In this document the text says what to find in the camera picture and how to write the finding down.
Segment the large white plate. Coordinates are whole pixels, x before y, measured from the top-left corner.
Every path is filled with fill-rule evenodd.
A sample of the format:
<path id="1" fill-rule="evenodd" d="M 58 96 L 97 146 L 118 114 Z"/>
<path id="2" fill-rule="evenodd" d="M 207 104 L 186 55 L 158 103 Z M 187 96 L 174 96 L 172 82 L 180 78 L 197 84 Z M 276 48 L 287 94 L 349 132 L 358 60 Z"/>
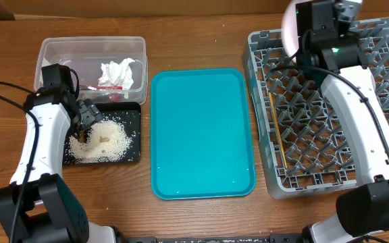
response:
<path id="1" fill-rule="evenodd" d="M 292 0 L 284 12 L 281 24 L 282 46 L 287 56 L 294 55 L 299 49 L 299 36 L 297 32 L 296 5 L 305 0 Z"/>

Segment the red snack wrapper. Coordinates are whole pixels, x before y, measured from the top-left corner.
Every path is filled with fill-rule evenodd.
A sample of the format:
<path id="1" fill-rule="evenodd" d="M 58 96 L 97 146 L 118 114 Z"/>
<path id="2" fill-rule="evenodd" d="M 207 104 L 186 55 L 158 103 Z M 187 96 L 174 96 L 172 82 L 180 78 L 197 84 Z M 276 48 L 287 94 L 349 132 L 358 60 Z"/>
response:
<path id="1" fill-rule="evenodd" d="M 91 99 L 94 103 L 118 102 L 124 91 L 121 86 L 80 86 L 80 99 Z"/>

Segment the white tissue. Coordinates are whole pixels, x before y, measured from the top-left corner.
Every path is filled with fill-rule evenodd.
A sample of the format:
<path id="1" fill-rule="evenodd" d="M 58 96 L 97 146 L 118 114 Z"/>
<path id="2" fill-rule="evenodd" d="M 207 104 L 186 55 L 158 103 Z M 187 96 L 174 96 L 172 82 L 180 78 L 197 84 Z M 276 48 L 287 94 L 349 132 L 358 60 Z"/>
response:
<path id="1" fill-rule="evenodd" d="M 130 90 L 134 84 L 130 64 L 134 62 L 134 59 L 125 58 L 120 63 L 116 63 L 114 61 L 110 61 L 109 63 L 102 63 L 102 76 L 99 78 L 98 85 L 121 87 L 123 90 Z"/>

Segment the brown food scrap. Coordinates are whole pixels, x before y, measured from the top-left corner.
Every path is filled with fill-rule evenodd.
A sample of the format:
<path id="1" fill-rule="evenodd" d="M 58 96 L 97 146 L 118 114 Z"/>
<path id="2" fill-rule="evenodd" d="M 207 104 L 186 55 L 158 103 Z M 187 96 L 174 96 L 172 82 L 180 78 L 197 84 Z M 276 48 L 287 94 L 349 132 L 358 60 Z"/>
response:
<path id="1" fill-rule="evenodd" d="M 78 141 L 79 141 L 80 143 L 85 143 L 85 133 L 84 133 L 84 131 L 81 131 L 81 132 L 79 133 Z"/>

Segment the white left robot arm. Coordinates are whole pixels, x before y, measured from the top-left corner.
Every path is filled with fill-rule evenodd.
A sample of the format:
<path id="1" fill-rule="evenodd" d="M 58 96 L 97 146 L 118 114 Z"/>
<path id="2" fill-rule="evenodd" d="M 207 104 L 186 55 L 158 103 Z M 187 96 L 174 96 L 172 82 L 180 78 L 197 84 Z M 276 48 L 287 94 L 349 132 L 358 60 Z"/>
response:
<path id="1" fill-rule="evenodd" d="M 0 188 L 0 223 L 10 242 L 115 242 L 112 227 L 88 220 L 62 179 L 69 130 L 102 120 L 90 100 L 30 94 L 24 104 L 27 132 L 18 167 Z"/>

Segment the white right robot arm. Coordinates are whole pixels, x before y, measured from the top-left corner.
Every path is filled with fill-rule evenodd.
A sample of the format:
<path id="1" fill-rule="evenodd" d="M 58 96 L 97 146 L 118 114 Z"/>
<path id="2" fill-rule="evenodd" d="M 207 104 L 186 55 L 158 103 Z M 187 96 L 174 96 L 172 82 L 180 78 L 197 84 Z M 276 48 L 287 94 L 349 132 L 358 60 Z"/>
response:
<path id="1" fill-rule="evenodd" d="M 299 36 L 297 67 L 336 112 L 359 184 L 337 198 L 335 214 L 303 235 L 310 242 L 356 242 L 389 231 L 389 125 L 359 39 L 329 28 L 301 30 Z"/>

